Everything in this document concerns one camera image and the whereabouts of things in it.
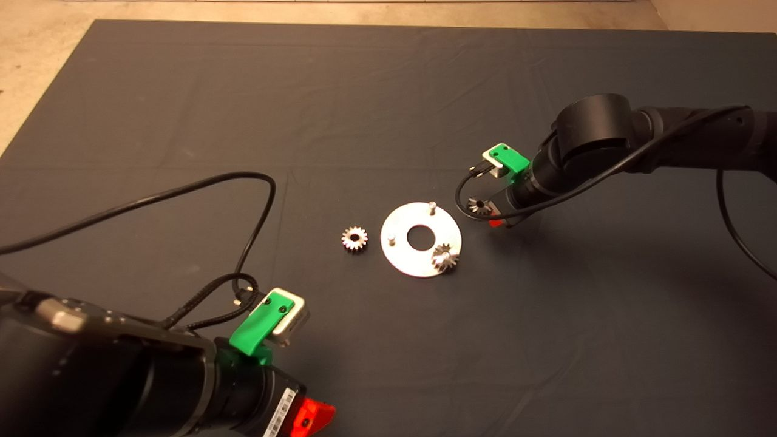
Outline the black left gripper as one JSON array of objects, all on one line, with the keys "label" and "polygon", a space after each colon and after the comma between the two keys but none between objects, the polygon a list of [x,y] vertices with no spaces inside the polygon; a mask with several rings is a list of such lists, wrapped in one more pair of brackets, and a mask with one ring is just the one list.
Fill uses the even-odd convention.
[{"label": "black left gripper", "polygon": [[202,431],[241,436],[314,436],[330,425],[336,407],[313,400],[307,388],[272,365],[217,340],[215,386],[200,418]]}]

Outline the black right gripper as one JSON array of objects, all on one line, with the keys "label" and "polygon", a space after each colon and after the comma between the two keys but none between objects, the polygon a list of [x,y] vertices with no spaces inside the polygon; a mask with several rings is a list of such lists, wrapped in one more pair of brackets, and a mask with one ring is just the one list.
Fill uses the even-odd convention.
[{"label": "black right gripper", "polygon": [[[547,191],[533,174],[533,167],[528,166],[515,176],[512,183],[496,194],[491,195],[491,216],[513,215],[519,209],[529,208],[555,198],[555,193]],[[499,228],[504,225],[503,219],[489,220],[489,226]]]}]

